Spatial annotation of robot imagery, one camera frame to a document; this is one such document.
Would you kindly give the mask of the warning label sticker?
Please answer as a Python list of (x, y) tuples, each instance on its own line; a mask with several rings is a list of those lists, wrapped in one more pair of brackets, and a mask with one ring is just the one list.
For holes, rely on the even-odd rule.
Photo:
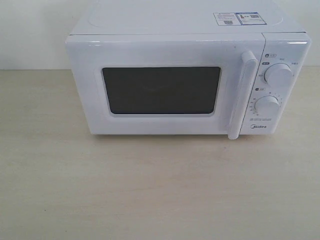
[(266, 25), (258, 12), (215, 12), (213, 14), (219, 26)]

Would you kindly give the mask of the white microwave oven body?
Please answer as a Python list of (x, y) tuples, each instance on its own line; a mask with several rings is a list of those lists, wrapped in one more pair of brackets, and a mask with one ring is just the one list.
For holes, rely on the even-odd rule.
[[(258, 12), (266, 25), (220, 26), (214, 13)], [(240, 135), (275, 132), (311, 45), (307, 32), (271, 0), (96, 0), (68, 35), (208, 35), (262, 34), (265, 47), (249, 97)], [(264, 79), (275, 64), (290, 67), (293, 78), (285, 87)], [(277, 98), (272, 117), (255, 113), (255, 102)]]

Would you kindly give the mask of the white lower control knob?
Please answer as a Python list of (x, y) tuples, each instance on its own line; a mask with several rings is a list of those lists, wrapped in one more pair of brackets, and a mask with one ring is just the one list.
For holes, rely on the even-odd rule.
[(263, 96), (254, 104), (254, 112), (263, 117), (273, 117), (278, 114), (279, 110), (279, 101), (272, 95)]

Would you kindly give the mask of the white microwave door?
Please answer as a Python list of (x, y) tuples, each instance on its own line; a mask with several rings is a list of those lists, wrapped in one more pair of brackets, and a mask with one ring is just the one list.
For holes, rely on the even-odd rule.
[(266, 40), (249, 34), (69, 35), (94, 135), (239, 137)]

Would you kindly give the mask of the white control knob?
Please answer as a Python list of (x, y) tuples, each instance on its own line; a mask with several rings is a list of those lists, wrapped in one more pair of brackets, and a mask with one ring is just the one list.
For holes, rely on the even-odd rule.
[(279, 110), (279, 101), (272, 95), (263, 96), (254, 104), (254, 112), (263, 117), (273, 117), (278, 114)]
[(293, 73), (290, 67), (284, 63), (277, 63), (270, 66), (264, 73), (265, 82), (273, 87), (287, 87), (291, 84)]

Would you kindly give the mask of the white upper control knob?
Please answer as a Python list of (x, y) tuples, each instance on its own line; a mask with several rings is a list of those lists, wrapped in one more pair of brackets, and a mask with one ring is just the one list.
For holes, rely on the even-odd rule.
[(284, 63), (277, 63), (270, 66), (264, 73), (265, 82), (273, 87), (287, 87), (291, 84), (293, 73), (290, 67)]

